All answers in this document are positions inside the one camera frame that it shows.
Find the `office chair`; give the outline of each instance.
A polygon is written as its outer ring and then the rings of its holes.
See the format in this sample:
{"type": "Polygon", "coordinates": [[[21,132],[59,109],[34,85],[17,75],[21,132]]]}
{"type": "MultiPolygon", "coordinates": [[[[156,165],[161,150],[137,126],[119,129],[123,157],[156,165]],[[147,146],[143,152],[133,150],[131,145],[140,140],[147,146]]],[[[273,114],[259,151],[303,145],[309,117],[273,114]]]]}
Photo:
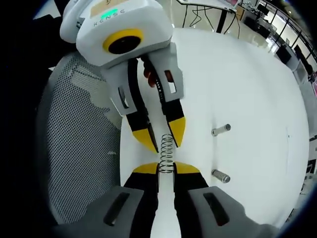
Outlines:
{"type": "Polygon", "coordinates": [[[78,221],[89,203],[120,185],[120,128],[98,68],[79,53],[62,58],[36,120],[40,186],[58,224],[78,221]]]}

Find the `black cable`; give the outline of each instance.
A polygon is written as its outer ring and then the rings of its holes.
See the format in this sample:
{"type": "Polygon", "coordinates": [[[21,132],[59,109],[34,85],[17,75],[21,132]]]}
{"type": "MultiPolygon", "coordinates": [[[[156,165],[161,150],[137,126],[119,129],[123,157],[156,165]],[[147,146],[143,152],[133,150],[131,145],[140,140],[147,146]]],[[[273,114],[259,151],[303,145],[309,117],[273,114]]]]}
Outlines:
{"type": "Polygon", "coordinates": [[[202,18],[198,15],[198,6],[196,6],[196,13],[195,10],[192,10],[192,12],[196,15],[195,19],[192,21],[192,23],[189,24],[189,27],[192,27],[193,25],[197,24],[198,22],[200,22],[202,20],[202,18]]]}
{"type": "Polygon", "coordinates": [[[237,19],[237,23],[238,23],[238,27],[239,27],[239,31],[238,31],[238,39],[239,39],[239,38],[240,38],[240,23],[239,23],[237,14],[235,14],[235,17],[236,17],[236,19],[237,19]]]}
{"type": "Polygon", "coordinates": [[[230,25],[228,26],[227,30],[225,30],[224,35],[227,33],[227,31],[229,30],[229,28],[232,26],[232,23],[233,23],[234,19],[235,19],[235,18],[233,17],[233,18],[232,18],[232,22],[231,22],[230,25]]]}
{"type": "Polygon", "coordinates": [[[189,24],[189,27],[192,27],[193,25],[197,24],[198,22],[200,22],[202,20],[202,18],[198,15],[198,12],[199,11],[204,11],[205,12],[205,16],[206,18],[208,19],[208,22],[210,24],[210,26],[213,28],[211,22],[209,21],[209,18],[207,17],[207,14],[206,14],[206,10],[209,10],[209,9],[212,9],[213,7],[209,7],[209,8],[206,8],[204,7],[204,9],[198,9],[198,6],[196,6],[196,10],[192,10],[192,12],[195,14],[195,19],[192,21],[192,23],[189,24]]]}
{"type": "Polygon", "coordinates": [[[208,20],[208,22],[209,22],[209,25],[211,26],[211,28],[212,28],[213,31],[214,31],[214,27],[212,26],[212,24],[211,24],[211,22],[210,22],[210,20],[209,20],[209,18],[208,18],[208,16],[207,16],[206,7],[205,7],[205,6],[204,6],[204,12],[205,12],[205,17],[207,18],[207,20],[208,20]]]}

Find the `yellow ring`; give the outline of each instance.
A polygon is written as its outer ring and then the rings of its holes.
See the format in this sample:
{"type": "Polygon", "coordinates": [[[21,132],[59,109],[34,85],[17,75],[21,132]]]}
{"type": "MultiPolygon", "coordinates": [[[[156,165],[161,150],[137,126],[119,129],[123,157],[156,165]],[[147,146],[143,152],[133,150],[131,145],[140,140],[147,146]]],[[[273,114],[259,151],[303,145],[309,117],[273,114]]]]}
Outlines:
{"type": "Polygon", "coordinates": [[[136,36],[136,37],[139,37],[140,38],[140,42],[142,42],[143,40],[143,33],[141,30],[139,29],[125,29],[125,30],[122,30],[122,31],[117,31],[111,35],[109,35],[107,37],[107,39],[104,41],[103,43],[103,49],[107,52],[109,52],[109,46],[115,42],[116,40],[119,40],[123,37],[126,37],[126,36],[136,36]]]}

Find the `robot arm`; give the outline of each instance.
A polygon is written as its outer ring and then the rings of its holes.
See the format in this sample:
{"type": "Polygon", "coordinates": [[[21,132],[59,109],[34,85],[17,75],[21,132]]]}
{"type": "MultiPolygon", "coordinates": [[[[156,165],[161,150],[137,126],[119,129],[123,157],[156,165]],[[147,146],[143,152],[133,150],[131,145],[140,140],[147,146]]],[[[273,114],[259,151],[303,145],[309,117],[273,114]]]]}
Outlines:
{"type": "Polygon", "coordinates": [[[185,130],[180,104],[183,75],[177,65],[173,27],[155,0],[75,0],[63,15],[61,38],[76,42],[87,62],[100,66],[110,86],[110,97],[122,116],[127,116],[135,138],[157,153],[158,147],[142,100],[136,76],[136,58],[146,59],[156,75],[162,112],[176,146],[185,130]],[[166,72],[173,78],[171,92],[166,72]]]}

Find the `gray gripper base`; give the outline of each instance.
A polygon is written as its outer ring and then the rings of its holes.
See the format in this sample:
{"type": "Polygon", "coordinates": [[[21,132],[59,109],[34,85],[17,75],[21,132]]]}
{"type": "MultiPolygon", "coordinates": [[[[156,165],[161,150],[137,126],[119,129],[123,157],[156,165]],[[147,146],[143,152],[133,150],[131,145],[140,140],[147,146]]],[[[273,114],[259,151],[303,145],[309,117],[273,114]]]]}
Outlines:
{"type": "Polygon", "coordinates": [[[248,218],[244,207],[216,186],[190,190],[189,195],[198,213],[203,238],[270,238],[277,233],[277,228],[259,225],[248,218]],[[226,214],[226,218],[220,218],[224,225],[219,225],[214,215],[216,210],[219,213],[219,203],[226,214]]]}
{"type": "Polygon", "coordinates": [[[63,238],[129,238],[143,193],[142,190],[115,186],[89,204],[86,214],[78,222],[57,226],[54,231],[63,238]],[[118,197],[125,197],[125,202],[113,224],[107,224],[106,217],[111,217],[118,197]]]}

